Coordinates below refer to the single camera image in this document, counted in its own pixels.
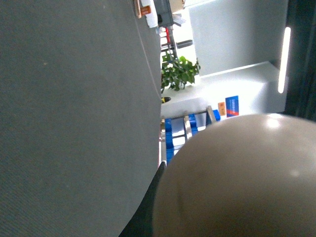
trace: red and blue sign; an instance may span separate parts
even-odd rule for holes
[[[226,100],[227,117],[238,116],[239,115],[238,96],[228,97],[225,100]]]

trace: potted plant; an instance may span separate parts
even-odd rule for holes
[[[195,64],[186,59],[184,56],[180,58],[173,58],[168,52],[162,57],[161,67],[161,92],[164,88],[169,86],[169,89],[175,91],[184,89],[186,84],[195,83],[194,76],[199,73],[201,66],[198,60]]]

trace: beige ball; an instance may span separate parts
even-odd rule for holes
[[[316,236],[316,124],[230,118],[188,141],[167,167],[155,237]]]

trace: fluorescent light strip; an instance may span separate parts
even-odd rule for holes
[[[278,92],[281,94],[284,92],[287,58],[288,58],[288,51],[290,47],[290,37],[291,37],[291,28],[286,27],[284,31],[281,67],[280,67],[280,74],[278,77],[278,89],[277,89]]]

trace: orange label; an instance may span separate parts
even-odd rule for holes
[[[152,13],[150,6],[141,7],[140,11],[142,12],[142,16],[149,14],[149,13]]]
[[[218,111],[220,116],[226,115],[226,107],[225,102],[218,103]]]

